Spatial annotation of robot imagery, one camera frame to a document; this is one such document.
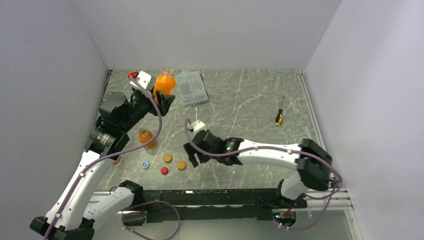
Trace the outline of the orange bottle cap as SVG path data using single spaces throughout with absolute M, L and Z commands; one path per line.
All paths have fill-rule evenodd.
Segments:
M 173 160 L 173 156 L 169 153 L 167 153 L 163 156 L 163 161 L 165 163 L 170 163 L 172 160 Z
M 177 163 L 177 168 L 179 170 L 185 170 L 187 168 L 187 163 L 185 161 L 179 161 Z

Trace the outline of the orange juice bottle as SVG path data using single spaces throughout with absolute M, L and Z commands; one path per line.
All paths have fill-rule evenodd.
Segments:
M 154 148 L 156 145 L 156 140 L 153 140 L 149 144 L 147 144 L 148 141 L 150 141 L 153 138 L 153 134 L 151 131 L 149 131 L 146 128 L 140 128 L 138 131 L 138 140 L 141 144 L 144 145 L 146 149 Z
M 171 68 L 163 68 L 162 74 L 157 77 L 153 87 L 155 102 L 159 103 L 159 94 L 157 91 L 160 91 L 165 97 L 168 97 L 173 94 L 175 87 L 175 71 Z

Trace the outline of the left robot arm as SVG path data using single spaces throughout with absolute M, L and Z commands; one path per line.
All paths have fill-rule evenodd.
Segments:
M 125 153 L 131 130 L 147 114 L 164 117 L 174 95 L 134 89 L 130 97 L 113 91 L 103 97 L 99 117 L 90 133 L 78 167 L 56 204 L 44 216 L 35 217 L 30 229 L 46 240 L 91 240 L 95 231 L 116 212 L 139 209 L 144 203 L 142 186 L 130 180 L 121 183 L 105 199 L 89 206 L 101 179 Z

